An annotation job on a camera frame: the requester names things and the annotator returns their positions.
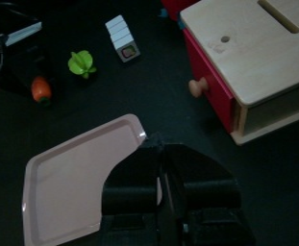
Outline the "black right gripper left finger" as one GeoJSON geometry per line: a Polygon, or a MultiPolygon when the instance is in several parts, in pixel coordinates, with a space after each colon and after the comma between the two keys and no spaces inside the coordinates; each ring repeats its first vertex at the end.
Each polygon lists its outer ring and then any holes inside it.
{"type": "Polygon", "coordinates": [[[119,162],[104,182],[99,246],[158,246],[160,134],[119,162]]]}

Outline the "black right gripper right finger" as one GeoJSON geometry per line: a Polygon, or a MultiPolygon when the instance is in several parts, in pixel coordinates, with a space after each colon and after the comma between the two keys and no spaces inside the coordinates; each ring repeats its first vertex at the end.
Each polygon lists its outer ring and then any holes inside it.
{"type": "Polygon", "coordinates": [[[231,173],[182,144],[160,153],[164,214],[163,246],[255,246],[231,173]]]}

